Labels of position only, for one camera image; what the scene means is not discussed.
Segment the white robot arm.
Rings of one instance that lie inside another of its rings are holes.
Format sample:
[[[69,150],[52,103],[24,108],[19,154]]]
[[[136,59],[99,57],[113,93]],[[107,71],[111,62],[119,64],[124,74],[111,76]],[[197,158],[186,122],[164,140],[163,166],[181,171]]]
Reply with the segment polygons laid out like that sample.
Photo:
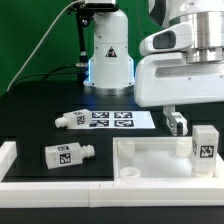
[[[115,2],[85,1],[96,12],[85,89],[105,95],[133,89],[139,106],[161,106],[171,133],[185,135],[177,105],[224,101],[224,0],[148,0],[163,30],[141,41],[137,65],[128,54],[126,15],[109,10]]]

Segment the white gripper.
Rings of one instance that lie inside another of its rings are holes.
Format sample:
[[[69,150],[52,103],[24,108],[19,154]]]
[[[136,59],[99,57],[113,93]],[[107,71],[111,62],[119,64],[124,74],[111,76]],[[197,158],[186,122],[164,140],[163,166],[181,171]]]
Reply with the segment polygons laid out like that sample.
[[[224,101],[224,62],[188,64],[184,53],[153,54],[136,68],[135,102],[141,107],[164,106],[173,136],[186,134],[186,119],[174,106]]]

